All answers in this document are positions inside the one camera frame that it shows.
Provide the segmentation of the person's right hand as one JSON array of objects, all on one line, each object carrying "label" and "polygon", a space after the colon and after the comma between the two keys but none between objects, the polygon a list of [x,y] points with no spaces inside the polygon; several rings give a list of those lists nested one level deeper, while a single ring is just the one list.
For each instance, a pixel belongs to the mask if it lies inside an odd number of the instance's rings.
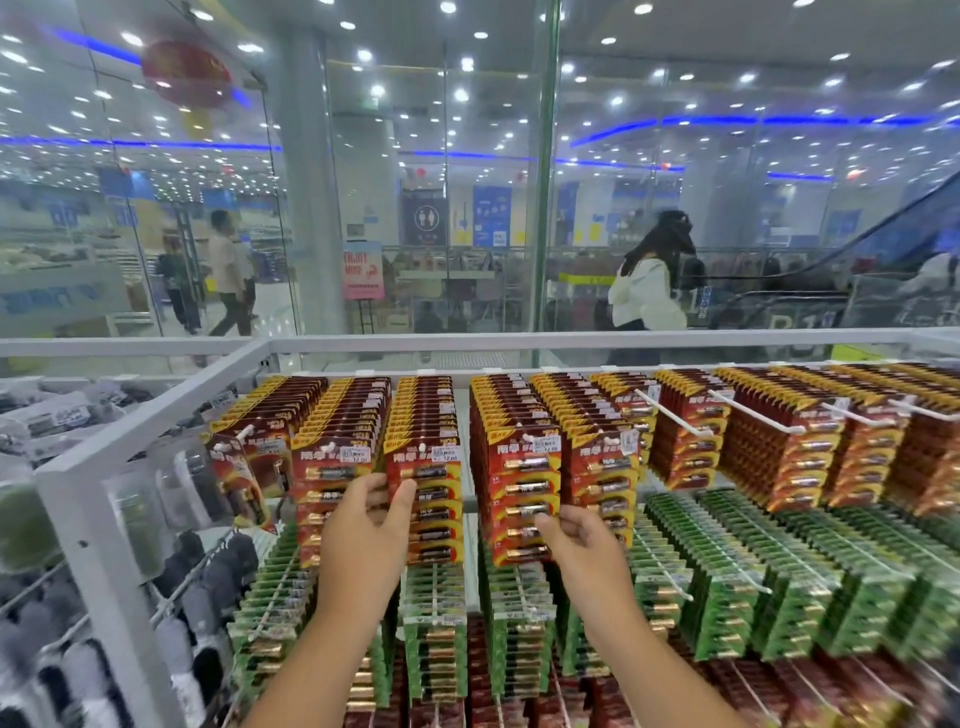
[{"label": "person's right hand", "polygon": [[623,632],[640,616],[621,542],[600,516],[585,507],[562,505],[558,514],[575,523],[575,551],[554,560],[567,596],[595,646]]}]

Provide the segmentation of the person's left hand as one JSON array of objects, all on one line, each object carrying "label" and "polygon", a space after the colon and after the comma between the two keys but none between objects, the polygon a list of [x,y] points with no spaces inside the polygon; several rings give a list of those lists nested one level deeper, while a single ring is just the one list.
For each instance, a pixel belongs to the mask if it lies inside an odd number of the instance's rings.
[{"label": "person's left hand", "polygon": [[406,567],[384,546],[384,520],[393,496],[384,473],[355,478],[327,520],[320,541],[318,605],[322,612],[378,621]]}]

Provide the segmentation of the red battery blister card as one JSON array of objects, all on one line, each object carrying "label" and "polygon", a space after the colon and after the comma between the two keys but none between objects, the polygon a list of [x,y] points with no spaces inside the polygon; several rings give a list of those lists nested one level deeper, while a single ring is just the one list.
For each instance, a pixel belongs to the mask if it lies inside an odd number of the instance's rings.
[{"label": "red battery blister card", "polygon": [[476,479],[484,546],[490,563],[506,568],[548,561],[537,517],[557,519],[562,500],[562,438],[555,427],[503,430],[488,442]]},{"label": "red battery blister card", "polygon": [[384,458],[391,497],[403,482],[416,484],[407,565],[462,563],[466,528],[462,493],[464,455],[459,438],[388,439]]}]

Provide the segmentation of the person's left forearm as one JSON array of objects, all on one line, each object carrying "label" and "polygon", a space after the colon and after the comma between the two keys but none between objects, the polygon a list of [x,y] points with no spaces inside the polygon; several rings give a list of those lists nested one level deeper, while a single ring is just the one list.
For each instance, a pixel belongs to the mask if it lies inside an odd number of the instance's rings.
[{"label": "person's left forearm", "polygon": [[354,676],[394,591],[321,593],[292,654],[240,728],[341,728]]}]

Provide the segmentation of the person's right forearm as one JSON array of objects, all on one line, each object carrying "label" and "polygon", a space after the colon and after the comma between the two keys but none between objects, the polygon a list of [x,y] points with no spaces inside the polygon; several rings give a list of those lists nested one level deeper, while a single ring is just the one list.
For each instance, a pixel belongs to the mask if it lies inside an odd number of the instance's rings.
[{"label": "person's right forearm", "polygon": [[608,664],[641,728],[749,728],[653,632],[630,598],[589,600],[579,611],[587,637]]}]

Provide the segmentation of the white peg hook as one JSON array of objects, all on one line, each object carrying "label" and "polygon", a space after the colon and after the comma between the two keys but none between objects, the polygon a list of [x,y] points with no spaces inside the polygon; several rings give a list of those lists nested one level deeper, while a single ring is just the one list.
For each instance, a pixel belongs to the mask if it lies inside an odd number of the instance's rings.
[{"label": "white peg hook", "polygon": [[822,407],[836,418],[851,420],[871,429],[889,429],[894,428],[894,426],[898,424],[898,421],[895,418],[869,418],[852,412],[849,409],[843,409],[836,405],[830,405],[827,403],[824,403]]},{"label": "white peg hook", "polygon": [[763,425],[765,425],[765,426],[767,426],[767,427],[769,427],[769,428],[771,428],[771,429],[773,429],[773,430],[775,430],[775,431],[778,431],[778,432],[781,432],[781,433],[784,433],[784,434],[788,434],[788,435],[801,435],[801,434],[806,434],[806,433],[808,432],[808,429],[807,429],[806,427],[802,426],[802,425],[790,425],[790,426],[788,426],[788,425],[785,425],[785,424],[783,424],[783,423],[781,423],[781,422],[778,422],[778,421],[774,420],[773,418],[769,418],[769,417],[763,415],[762,413],[758,412],[757,410],[754,410],[754,409],[752,409],[752,408],[750,408],[750,407],[747,407],[746,405],[744,405],[744,404],[736,401],[731,395],[723,394],[723,393],[721,393],[720,391],[716,391],[716,390],[708,390],[707,393],[710,394],[710,395],[711,395],[714,399],[716,399],[718,402],[721,402],[721,403],[726,404],[727,406],[731,407],[732,409],[737,410],[737,411],[739,411],[739,412],[747,415],[748,417],[750,417],[750,418],[752,418],[752,419],[754,419],[754,420],[762,423]]},{"label": "white peg hook", "polygon": [[666,408],[662,403],[654,399],[651,395],[647,394],[642,389],[634,389],[633,394],[635,394],[638,398],[640,398],[643,402],[647,403],[649,406],[653,407],[659,414],[663,414],[668,420],[673,422],[681,430],[690,433],[695,438],[703,439],[703,438],[710,438],[714,436],[714,432],[712,430],[705,429],[705,428],[698,428],[694,426],[693,424],[681,418],[679,415],[677,415],[673,411]]},{"label": "white peg hook", "polygon": [[960,414],[945,414],[942,412],[930,410],[928,408],[919,407],[916,404],[907,402],[904,399],[889,399],[888,404],[891,407],[894,407],[895,411],[899,414],[917,415],[917,416],[926,417],[933,420],[948,422],[948,423],[960,422]]}]

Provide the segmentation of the rows of red battery packs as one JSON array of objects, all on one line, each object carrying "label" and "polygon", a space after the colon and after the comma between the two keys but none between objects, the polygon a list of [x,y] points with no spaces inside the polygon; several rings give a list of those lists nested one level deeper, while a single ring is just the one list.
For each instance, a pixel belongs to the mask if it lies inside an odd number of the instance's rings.
[{"label": "rows of red battery packs", "polygon": [[[635,389],[713,436],[680,429]],[[669,492],[709,489],[723,475],[768,513],[882,499],[918,516],[960,507],[960,421],[900,414],[888,403],[960,414],[960,369],[903,361],[494,372],[470,380],[464,414],[457,390],[450,374],[273,374],[214,418],[201,442],[240,522],[269,527],[267,491],[289,496],[306,569],[320,564],[324,527],[350,482],[375,472],[387,480],[385,442],[395,438],[459,438],[462,502],[471,484],[483,544],[476,480],[502,431],[557,429],[560,506],[597,513],[628,547],[649,475]],[[776,431],[709,390],[807,432]],[[897,425],[870,428],[823,404]]]}]

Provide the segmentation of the rack of hanging socks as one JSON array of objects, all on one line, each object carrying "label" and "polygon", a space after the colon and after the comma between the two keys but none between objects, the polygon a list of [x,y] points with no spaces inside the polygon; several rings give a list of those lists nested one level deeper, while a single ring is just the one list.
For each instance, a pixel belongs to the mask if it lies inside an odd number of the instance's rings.
[{"label": "rack of hanging socks", "polygon": [[[237,529],[179,535],[144,586],[150,622],[182,717],[226,728],[239,688],[229,628],[262,548]],[[0,728],[143,728],[66,562],[0,575]]]}]

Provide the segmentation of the pink sign on stand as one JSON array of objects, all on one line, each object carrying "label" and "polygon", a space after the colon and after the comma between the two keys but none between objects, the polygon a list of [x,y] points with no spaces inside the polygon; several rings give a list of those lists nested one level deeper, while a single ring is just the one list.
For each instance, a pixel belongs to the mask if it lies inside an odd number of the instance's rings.
[{"label": "pink sign on stand", "polygon": [[342,296],[360,334],[375,334],[378,308],[386,297],[382,245],[351,240],[342,244]]}]

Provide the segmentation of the pile of clear packaged goods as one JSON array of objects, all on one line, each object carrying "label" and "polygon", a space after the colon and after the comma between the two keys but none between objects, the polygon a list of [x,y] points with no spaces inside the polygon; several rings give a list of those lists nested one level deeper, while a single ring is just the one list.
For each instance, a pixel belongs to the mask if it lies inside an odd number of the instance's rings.
[{"label": "pile of clear packaged goods", "polygon": [[115,380],[56,391],[43,379],[0,380],[0,463],[38,467],[150,400]]}]

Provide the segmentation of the escalator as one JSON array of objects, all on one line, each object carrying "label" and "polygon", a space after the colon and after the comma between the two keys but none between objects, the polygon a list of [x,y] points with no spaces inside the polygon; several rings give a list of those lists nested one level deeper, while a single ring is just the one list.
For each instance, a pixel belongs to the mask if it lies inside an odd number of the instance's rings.
[{"label": "escalator", "polygon": [[711,330],[960,327],[960,171],[833,249],[725,251]]}]

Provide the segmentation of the white metal display rack frame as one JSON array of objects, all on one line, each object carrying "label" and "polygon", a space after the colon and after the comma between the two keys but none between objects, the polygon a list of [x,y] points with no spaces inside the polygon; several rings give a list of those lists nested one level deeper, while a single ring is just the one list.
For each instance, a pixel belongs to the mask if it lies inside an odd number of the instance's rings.
[{"label": "white metal display rack frame", "polygon": [[76,445],[36,472],[37,489],[62,553],[100,640],[135,728],[186,728],[178,699],[139,587],[132,548],[121,534],[103,483],[178,421],[231,384],[250,387],[262,372],[299,373],[303,356],[335,365],[328,377],[372,376],[361,354],[386,355],[397,379],[437,374],[418,365],[421,351],[452,354],[459,369],[446,368],[458,386],[480,374],[509,370],[558,371],[562,351],[596,353],[636,345],[642,349],[693,349],[710,364],[733,364],[734,349],[834,345],[860,346],[885,359],[960,362],[960,326],[929,328],[720,329],[686,332],[546,332],[490,334],[297,335],[258,338],[131,337],[0,340],[0,356],[104,359],[212,356],[183,383],[141,405],[131,415]]}]

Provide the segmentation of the dark blue wall sign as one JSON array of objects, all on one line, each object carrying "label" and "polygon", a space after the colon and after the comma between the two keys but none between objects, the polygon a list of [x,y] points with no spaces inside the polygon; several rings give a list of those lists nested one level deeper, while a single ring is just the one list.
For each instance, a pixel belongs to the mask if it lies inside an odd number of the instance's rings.
[{"label": "dark blue wall sign", "polygon": [[449,201],[442,188],[402,191],[401,245],[447,248],[449,224]]}]

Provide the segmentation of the blue wall poster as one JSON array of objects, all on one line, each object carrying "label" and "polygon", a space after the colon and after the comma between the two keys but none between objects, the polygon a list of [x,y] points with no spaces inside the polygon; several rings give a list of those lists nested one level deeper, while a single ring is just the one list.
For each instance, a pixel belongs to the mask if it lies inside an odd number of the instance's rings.
[{"label": "blue wall poster", "polygon": [[473,247],[510,247],[512,202],[513,188],[510,185],[474,185],[471,202]]}]

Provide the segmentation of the glass partition post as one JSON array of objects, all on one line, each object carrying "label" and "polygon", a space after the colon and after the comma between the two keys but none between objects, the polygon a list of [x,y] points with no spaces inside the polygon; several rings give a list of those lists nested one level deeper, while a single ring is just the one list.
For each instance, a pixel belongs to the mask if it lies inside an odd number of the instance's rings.
[{"label": "glass partition post", "polygon": [[546,259],[551,226],[554,173],[555,105],[560,72],[560,35],[565,0],[536,0],[529,159],[526,187],[526,298],[524,330],[541,329],[546,289]]}]

